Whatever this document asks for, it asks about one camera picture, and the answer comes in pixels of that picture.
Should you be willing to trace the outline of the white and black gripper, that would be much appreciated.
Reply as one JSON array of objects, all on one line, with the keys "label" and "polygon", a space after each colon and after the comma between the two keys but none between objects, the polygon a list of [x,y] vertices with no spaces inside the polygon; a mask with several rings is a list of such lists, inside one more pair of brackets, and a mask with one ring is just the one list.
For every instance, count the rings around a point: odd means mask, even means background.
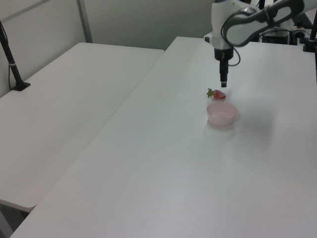
[{"label": "white and black gripper", "polygon": [[221,87],[227,87],[228,60],[233,58],[234,49],[222,37],[212,37],[214,57],[219,62]]}]

